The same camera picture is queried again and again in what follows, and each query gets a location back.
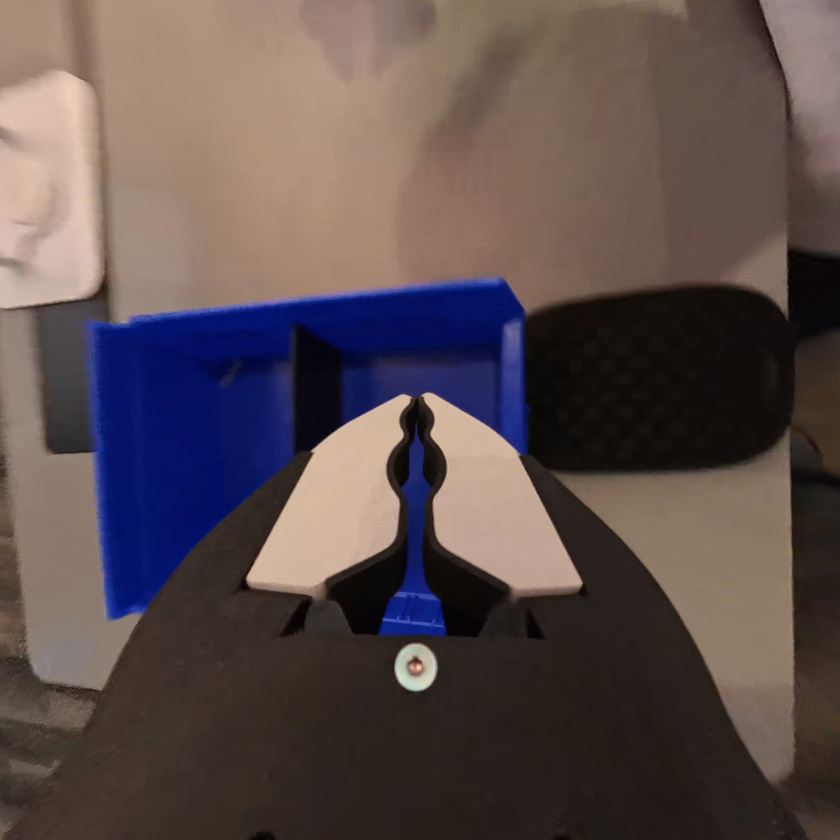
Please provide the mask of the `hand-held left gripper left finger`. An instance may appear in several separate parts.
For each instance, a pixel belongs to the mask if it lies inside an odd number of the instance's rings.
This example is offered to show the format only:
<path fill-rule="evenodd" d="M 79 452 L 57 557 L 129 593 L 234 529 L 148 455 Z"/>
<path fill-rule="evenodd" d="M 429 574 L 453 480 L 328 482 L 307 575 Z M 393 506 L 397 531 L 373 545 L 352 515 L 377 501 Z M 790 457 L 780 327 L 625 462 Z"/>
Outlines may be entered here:
<path fill-rule="evenodd" d="M 413 405 L 398 395 L 312 450 L 245 578 L 249 589 L 324 599 L 340 574 L 396 545 L 402 487 L 389 466 L 410 440 Z"/>

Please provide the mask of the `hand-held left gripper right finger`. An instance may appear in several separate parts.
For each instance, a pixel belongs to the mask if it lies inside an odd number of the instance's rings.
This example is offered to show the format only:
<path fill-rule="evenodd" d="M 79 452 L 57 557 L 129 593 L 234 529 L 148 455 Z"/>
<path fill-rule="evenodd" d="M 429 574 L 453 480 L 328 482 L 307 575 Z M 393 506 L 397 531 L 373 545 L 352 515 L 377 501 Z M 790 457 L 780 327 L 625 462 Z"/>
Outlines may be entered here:
<path fill-rule="evenodd" d="M 573 595 L 583 582 L 519 452 L 433 393 L 418 401 L 430 485 L 426 580 L 441 599 Z"/>

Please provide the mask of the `blue bin with divider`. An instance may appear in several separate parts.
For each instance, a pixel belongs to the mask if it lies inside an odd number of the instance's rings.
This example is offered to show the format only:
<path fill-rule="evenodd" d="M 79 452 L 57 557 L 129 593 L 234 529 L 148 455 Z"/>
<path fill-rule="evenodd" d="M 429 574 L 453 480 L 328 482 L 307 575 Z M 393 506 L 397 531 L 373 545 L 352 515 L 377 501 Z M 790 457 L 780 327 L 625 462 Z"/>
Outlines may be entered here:
<path fill-rule="evenodd" d="M 400 394 L 526 448 L 523 306 L 503 279 L 88 325 L 104 610 L 141 614 L 207 533 L 297 453 Z"/>

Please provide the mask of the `white document stand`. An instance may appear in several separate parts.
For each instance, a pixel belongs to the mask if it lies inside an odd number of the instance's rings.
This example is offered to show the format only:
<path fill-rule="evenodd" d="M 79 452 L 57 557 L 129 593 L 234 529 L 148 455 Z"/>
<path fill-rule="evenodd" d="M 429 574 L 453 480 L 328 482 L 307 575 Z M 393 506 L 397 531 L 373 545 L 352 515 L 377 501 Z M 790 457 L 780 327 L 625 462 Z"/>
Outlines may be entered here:
<path fill-rule="evenodd" d="M 98 102 L 50 70 L 1 94 L 1 309 L 96 295 L 105 270 Z"/>

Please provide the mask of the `operator in white shirt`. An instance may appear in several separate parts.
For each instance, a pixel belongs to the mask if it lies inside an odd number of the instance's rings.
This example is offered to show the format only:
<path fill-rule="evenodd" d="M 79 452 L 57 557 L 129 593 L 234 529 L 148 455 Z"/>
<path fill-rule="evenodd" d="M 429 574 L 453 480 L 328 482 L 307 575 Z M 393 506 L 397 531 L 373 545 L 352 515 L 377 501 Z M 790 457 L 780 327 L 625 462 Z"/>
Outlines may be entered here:
<path fill-rule="evenodd" d="M 789 100 L 789 239 L 838 256 L 839 2 L 760 5 Z"/>

